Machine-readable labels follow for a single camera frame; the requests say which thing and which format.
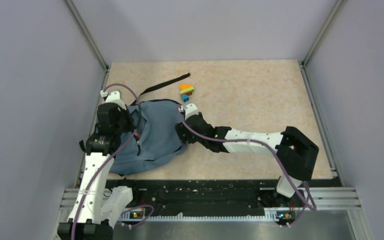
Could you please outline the blue grey student backpack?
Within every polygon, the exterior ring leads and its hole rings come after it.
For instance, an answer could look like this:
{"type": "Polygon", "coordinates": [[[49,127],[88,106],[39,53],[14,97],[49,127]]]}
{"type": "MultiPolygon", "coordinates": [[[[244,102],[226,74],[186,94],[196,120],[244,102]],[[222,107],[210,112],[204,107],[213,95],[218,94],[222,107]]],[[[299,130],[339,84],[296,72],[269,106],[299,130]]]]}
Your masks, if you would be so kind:
{"type": "MultiPolygon", "coordinates": [[[[175,156],[187,149],[182,145],[175,131],[175,124],[181,122],[179,102],[172,99],[140,101],[134,94],[131,104],[126,104],[134,122],[141,108],[141,123],[134,139],[115,157],[110,173],[128,176],[150,171],[169,163],[175,156]]],[[[86,141],[80,141],[84,152],[86,141]]]]}

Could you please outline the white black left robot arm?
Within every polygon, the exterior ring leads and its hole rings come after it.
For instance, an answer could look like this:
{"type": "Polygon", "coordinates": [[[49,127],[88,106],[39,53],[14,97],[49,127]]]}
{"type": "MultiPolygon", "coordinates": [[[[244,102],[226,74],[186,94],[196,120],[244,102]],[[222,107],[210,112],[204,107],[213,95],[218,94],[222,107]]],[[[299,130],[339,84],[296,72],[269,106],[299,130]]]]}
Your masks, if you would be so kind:
{"type": "Polygon", "coordinates": [[[85,142],[85,165],[77,197],[67,220],[57,226],[62,240],[111,240],[114,228],[126,206],[140,202],[140,193],[127,186],[115,187],[104,200],[104,191],[116,155],[137,132],[133,119],[122,102],[98,106],[94,132],[85,142]]]}

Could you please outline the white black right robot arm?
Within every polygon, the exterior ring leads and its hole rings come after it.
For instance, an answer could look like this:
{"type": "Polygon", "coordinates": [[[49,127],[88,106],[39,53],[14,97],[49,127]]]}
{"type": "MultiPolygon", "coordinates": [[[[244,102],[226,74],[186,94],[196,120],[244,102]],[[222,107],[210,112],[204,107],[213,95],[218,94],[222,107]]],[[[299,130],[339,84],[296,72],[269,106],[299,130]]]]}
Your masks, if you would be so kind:
{"type": "Polygon", "coordinates": [[[273,200],[287,206],[301,184],[311,180],[319,147],[299,129],[258,133],[207,123],[201,115],[191,115],[175,125],[182,144],[199,143],[213,153],[253,153],[272,156],[282,171],[273,200]]]}

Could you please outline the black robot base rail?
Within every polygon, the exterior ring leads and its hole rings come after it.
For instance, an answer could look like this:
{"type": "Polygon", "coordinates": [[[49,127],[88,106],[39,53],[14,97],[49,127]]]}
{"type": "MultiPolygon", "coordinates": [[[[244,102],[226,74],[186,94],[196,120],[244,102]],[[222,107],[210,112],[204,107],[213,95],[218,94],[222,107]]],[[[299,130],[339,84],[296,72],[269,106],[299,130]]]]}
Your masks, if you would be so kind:
{"type": "Polygon", "coordinates": [[[105,187],[132,189],[129,207],[151,205],[153,217],[263,216],[269,208],[301,208],[302,200],[276,193],[276,180],[109,180],[105,187]]]}

